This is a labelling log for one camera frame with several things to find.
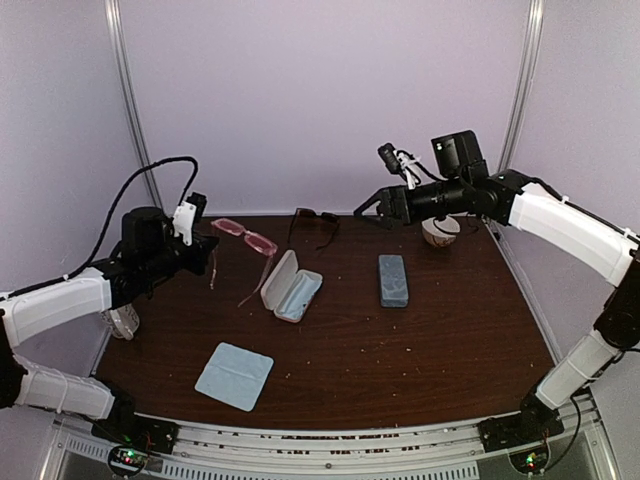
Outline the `red framed eyeglasses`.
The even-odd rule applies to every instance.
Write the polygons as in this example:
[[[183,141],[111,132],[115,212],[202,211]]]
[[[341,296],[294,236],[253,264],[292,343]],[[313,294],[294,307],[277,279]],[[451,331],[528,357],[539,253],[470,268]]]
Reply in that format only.
[[[241,300],[238,307],[242,307],[246,304],[257,292],[260,291],[264,283],[266,282],[271,268],[274,264],[274,258],[278,251],[276,243],[263,235],[248,230],[244,225],[231,220],[230,218],[218,218],[210,222],[211,230],[213,233],[225,233],[235,238],[241,238],[243,242],[254,252],[263,256],[266,261],[264,268],[261,272],[260,279],[253,289],[253,291]]]

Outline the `grey-blue glasses case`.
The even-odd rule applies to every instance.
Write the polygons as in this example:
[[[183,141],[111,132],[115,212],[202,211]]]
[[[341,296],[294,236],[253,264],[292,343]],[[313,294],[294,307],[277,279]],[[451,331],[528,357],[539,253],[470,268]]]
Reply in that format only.
[[[408,306],[408,280],[401,255],[379,255],[378,278],[380,304],[382,307],[405,308]]]

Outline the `pink glasses case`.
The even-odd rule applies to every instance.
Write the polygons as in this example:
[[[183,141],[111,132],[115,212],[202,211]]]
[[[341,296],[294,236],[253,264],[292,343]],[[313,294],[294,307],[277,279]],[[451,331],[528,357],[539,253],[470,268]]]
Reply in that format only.
[[[264,307],[276,318],[299,323],[323,284],[320,273],[299,267],[296,252],[287,250],[260,290]]]

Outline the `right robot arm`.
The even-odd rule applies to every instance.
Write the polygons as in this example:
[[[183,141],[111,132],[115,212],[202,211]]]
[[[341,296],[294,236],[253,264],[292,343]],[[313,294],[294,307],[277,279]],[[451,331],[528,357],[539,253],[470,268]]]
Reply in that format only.
[[[513,419],[519,440],[535,440],[558,408],[639,343],[639,237],[570,202],[547,183],[513,169],[489,172],[471,130],[432,139],[439,169],[418,181],[412,154],[386,143],[378,155],[403,184],[381,188],[354,214],[391,229],[469,213],[541,238],[599,273],[614,290],[591,331],[523,399]]]

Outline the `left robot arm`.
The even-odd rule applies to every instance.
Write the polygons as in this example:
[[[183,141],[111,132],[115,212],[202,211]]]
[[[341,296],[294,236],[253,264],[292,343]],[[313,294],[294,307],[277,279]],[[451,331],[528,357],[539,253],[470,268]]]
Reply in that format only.
[[[122,405],[113,388],[89,377],[44,367],[15,354],[24,341],[92,314],[102,314],[151,295],[182,270],[202,275],[219,240],[195,232],[202,198],[193,194],[173,216],[140,207],[122,219],[115,255],[92,261],[78,273],[1,297],[1,405],[27,405],[103,420],[123,444],[144,433],[138,415]]]

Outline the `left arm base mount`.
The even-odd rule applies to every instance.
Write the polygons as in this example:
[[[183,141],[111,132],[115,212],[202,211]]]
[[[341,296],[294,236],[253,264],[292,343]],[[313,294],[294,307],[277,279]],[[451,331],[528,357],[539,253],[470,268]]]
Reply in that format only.
[[[91,434],[113,443],[106,463],[117,478],[131,479],[142,473],[160,472],[163,455],[173,452],[179,427],[176,423],[136,417],[127,433],[106,421],[92,421]]]

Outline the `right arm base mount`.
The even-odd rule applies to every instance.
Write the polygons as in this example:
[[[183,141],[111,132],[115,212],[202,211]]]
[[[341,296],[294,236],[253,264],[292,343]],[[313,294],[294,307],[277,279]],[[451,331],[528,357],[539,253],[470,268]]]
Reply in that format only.
[[[521,414],[488,418],[477,428],[486,453],[506,452],[514,470],[528,476],[542,474],[550,465],[549,440],[565,431],[561,420],[531,426]]]

